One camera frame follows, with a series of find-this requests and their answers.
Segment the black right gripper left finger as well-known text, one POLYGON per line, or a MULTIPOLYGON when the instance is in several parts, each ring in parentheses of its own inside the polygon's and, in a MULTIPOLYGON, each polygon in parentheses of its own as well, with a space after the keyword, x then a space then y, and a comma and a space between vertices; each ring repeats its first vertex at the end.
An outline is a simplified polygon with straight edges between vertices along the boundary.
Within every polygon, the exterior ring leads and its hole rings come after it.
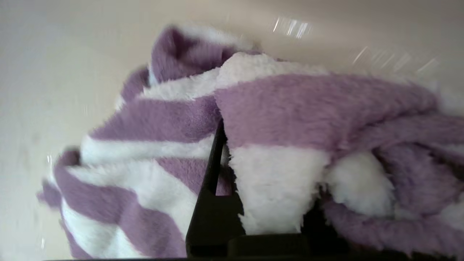
POLYGON ((239 220, 243 205, 236 191, 236 177, 230 166, 221 163, 226 143, 220 120, 186 236, 189 259, 233 259, 230 246, 245 234, 239 220))

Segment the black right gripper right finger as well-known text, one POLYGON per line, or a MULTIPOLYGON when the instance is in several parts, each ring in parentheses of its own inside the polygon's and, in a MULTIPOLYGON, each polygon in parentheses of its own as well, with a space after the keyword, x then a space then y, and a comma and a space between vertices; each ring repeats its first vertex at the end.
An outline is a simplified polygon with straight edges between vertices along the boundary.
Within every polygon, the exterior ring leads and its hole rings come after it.
POLYGON ((302 233, 308 241, 346 241, 327 220, 323 203, 321 199, 315 200, 312 208, 304 215, 302 233))

